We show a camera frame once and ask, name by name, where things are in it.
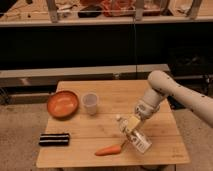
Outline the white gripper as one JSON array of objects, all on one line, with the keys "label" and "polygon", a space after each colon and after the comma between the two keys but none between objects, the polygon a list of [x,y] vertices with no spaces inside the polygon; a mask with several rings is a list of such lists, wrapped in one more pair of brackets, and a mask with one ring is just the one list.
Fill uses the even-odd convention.
[{"label": "white gripper", "polygon": [[138,118],[136,116],[131,116],[128,119],[127,130],[134,130],[141,123],[141,120],[151,118],[159,109],[160,106],[152,107],[144,101],[139,101],[135,106],[135,115]]}]

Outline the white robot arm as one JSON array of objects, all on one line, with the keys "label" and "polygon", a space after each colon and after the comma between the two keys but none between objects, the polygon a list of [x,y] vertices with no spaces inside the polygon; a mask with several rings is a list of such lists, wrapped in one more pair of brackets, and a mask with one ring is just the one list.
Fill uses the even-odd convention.
[{"label": "white robot arm", "polygon": [[171,96],[213,128],[213,98],[178,84],[161,70],[148,75],[149,88],[135,106],[135,117],[141,122],[151,118],[160,108],[160,103]]}]

